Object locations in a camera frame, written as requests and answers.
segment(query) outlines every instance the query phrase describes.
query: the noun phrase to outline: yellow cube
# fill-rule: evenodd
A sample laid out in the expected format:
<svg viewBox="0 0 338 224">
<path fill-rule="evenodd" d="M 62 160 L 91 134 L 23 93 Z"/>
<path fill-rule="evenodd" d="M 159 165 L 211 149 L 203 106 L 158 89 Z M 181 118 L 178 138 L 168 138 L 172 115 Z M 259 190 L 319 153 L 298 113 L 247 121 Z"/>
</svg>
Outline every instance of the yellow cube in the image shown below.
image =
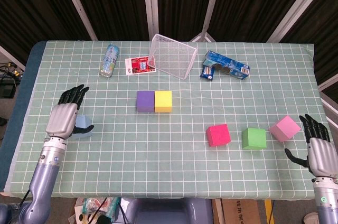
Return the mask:
<svg viewBox="0 0 338 224">
<path fill-rule="evenodd" d="M 155 112 L 172 111 L 171 91 L 155 91 Z"/>
</svg>

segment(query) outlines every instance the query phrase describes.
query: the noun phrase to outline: blue table edge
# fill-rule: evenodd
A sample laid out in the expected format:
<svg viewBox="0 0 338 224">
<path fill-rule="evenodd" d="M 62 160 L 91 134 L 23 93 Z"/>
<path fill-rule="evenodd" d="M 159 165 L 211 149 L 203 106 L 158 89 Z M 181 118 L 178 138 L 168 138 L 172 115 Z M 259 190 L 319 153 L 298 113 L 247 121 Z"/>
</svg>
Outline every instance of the blue table edge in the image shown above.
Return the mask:
<svg viewBox="0 0 338 224">
<path fill-rule="evenodd" d="M 12 115 L 8 121 L 6 133 L 0 147 L 0 192 L 4 191 L 6 185 L 46 44 L 47 41 L 41 41 L 36 43 L 31 49 L 25 72 L 18 88 Z"/>
</svg>

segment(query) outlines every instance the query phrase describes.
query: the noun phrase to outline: cable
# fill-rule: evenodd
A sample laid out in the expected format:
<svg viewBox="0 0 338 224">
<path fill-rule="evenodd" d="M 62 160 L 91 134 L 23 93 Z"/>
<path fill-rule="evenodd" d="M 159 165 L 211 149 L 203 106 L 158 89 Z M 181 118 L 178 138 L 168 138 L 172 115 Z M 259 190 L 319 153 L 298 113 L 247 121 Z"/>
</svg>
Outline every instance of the cable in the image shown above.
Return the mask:
<svg viewBox="0 0 338 224">
<path fill-rule="evenodd" d="M 104 203 L 106 202 L 107 198 L 105 198 L 102 202 L 102 204 L 99 206 L 99 208 L 96 210 L 96 212 L 94 213 L 93 217 L 91 218 L 91 220 L 88 222 L 88 224 L 91 224 L 91 222 L 93 221 L 95 215 L 99 212 L 99 210 L 101 209 L 101 207 L 104 205 Z"/>
<path fill-rule="evenodd" d="M 273 201 L 273 206 L 271 207 L 271 213 L 270 213 L 270 218 L 269 218 L 269 224 L 270 224 L 271 218 L 272 218 L 272 216 L 273 216 L 274 205 L 275 205 L 275 200 Z"/>
<path fill-rule="evenodd" d="M 123 217 L 123 221 L 124 221 L 125 224 L 127 224 L 127 222 L 126 222 L 126 218 L 127 217 L 126 217 L 126 214 L 125 214 L 125 212 L 124 212 L 124 210 L 123 210 L 120 202 L 118 202 L 118 206 L 120 207 L 120 210 L 121 210 L 121 213 L 122 213 L 122 217 Z"/>
<path fill-rule="evenodd" d="M 23 199 L 21 200 L 21 202 L 20 202 L 20 204 L 19 204 L 20 207 L 22 206 L 23 202 L 25 201 L 25 199 L 27 198 L 27 196 L 28 196 L 28 194 L 29 194 L 30 192 L 31 192 L 30 190 L 28 190 L 28 191 L 26 192 L 26 195 L 23 197 Z"/>
</svg>

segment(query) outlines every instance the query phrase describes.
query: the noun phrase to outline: floor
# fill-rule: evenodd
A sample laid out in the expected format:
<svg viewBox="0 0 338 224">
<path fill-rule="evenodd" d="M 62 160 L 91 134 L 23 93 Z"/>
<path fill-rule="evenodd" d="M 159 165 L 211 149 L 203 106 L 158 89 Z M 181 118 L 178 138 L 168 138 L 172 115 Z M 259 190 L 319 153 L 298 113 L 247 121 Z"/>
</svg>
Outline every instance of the floor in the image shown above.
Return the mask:
<svg viewBox="0 0 338 224">
<path fill-rule="evenodd" d="M 6 62 L 5 58 L 0 58 L 0 62 Z M 0 101 L 0 117 L 9 119 L 15 102 L 13 99 L 1 99 Z M 3 138 L 6 126 L 0 127 L 0 139 Z M 336 147 L 338 147 L 338 129 L 331 127 Z M 9 198 L 0 195 L 1 203 L 17 203 L 20 202 L 18 198 Z M 74 206 L 74 199 L 69 198 L 52 198 L 51 199 L 51 215 L 47 224 L 66 224 L 68 217 L 71 215 L 72 206 Z M 261 224 L 267 224 L 264 200 L 258 200 L 259 213 L 261 217 Z M 314 200 L 298 200 L 285 201 L 276 200 L 274 205 L 274 220 L 277 224 L 300 224 L 302 218 L 309 212 L 316 211 Z"/>
</svg>

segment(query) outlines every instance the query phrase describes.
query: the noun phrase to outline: purple cube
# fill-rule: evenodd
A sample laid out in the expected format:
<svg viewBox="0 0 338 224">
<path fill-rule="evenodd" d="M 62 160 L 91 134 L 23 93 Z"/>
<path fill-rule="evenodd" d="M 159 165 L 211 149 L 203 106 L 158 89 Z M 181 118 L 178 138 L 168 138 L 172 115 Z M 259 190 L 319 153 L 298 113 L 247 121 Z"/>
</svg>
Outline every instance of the purple cube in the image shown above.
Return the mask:
<svg viewBox="0 0 338 224">
<path fill-rule="evenodd" d="M 136 106 L 138 112 L 155 112 L 155 91 L 138 91 Z"/>
</svg>

